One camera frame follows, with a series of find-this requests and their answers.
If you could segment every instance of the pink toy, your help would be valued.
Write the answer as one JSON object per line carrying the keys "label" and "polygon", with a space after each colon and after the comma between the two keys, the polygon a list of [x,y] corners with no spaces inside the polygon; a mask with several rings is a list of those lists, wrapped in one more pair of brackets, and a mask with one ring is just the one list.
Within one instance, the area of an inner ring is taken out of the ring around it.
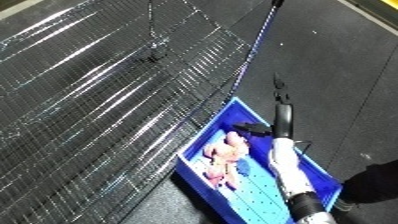
{"label": "pink toy", "polygon": [[236,132],[228,132],[225,140],[226,143],[216,142],[205,147],[204,155],[212,159],[206,177],[214,186],[223,181],[230,188],[237,189],[236,162],[249,154],[249,146],[246,139]]}

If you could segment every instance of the blue plastic bin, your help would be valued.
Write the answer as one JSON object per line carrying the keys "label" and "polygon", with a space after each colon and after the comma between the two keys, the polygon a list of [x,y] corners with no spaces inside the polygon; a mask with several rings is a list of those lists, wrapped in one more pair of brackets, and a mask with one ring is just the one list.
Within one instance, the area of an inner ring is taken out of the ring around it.
{"label": "blue plastic bin", "polygon": [[[250,154],[245,159],[250,166],[250,174],[247,177],[239,176],[240,187],[237,190],[233,191],[226,186],[215,189],[205,178],[204,172],[210,164],[210,159],[203,156],[203,148],[208,143],[224,138],[228,131],[233,130],[232,124],[239,122],[266,123],[242,101],[233,98],[190,144],[179,152],[176,171],[227,223],[293,223],[275,185],[275,177],[267,165],[268,150],[271,147],[270,137],[249,139]],[[307,156],[303,157],[301,168],[309,177],[327,210],[330,210],[341,191],[341,185]]]}

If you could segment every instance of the metal rod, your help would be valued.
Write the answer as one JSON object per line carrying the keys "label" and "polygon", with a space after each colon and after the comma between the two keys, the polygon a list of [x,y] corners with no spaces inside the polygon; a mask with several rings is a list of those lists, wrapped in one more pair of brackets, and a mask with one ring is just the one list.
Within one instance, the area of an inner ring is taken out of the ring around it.
{"label": "metal rod", "polygon": [[252,63],[254,57],[257,55],[259,48],[260,48],[262,42],[264,41],[264,38],[265,38],[269,28],[271,27],[271,24],[276,16],[276,13],[277,13],[278,9],[280,8],[280,6],[281,6],[281,3],[280,4],[274,3],[273,6],[271,7],[270,11],[268,12],[267,17],[263,23],[263,26],[261,27],[261,30],[257,35],[256,41],[254,42],[252,48],[250,49],[250,51],[246,57],[246,60],[243,63],[243,65],[235,79],[235,82],[233,83],[233,85],[231,87],[231,90],[228,94],[227,101],[229,101],[232,98],[232,96],[235,94],[243,77],[247,74],[247,69],[248,69],[249,65]]}

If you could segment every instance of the wire rack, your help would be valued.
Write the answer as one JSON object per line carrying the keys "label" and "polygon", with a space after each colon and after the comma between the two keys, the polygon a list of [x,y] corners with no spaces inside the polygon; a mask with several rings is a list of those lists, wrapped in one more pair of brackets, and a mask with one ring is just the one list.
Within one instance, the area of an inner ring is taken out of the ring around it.
{"label": "wire rack", "polygon": [[184,0],[90,0],[0,42],[0,223],[120,223],[249,46]]}

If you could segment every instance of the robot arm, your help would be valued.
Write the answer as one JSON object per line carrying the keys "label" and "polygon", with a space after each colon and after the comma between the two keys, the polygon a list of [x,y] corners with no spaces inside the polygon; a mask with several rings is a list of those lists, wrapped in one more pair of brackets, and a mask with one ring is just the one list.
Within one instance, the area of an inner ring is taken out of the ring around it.
{"label": "robot arm", "polygon": [[275,76],[276,105],[272,130],[261,124],[237,124],[237,129],[255,136],[272,135],[272,149],[268,154],[269,167],[274,173],[279,191],[297,224],[336,224],[325,211],[307,175],[299,167],[299,157],[294,151],[293,105],[286,94],[287,87]]}

